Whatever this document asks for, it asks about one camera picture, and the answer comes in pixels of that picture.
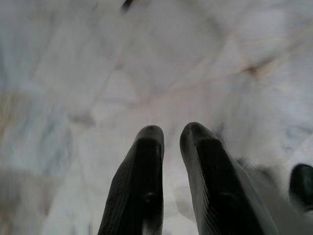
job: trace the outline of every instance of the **white marble surface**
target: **white marble surface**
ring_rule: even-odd
[[[30,175],[34,198],[55,186],[46,214],[19,203],[13,223],[29,213],[30,234],[96,234],[112,177],[150,124],[165,137],[165,235],[197,234],[179,150],[190,121],[233,158],[269,167],[286,196],[292,167],[313,165],[313,3],[122,3],[0,2],[2,175]]]

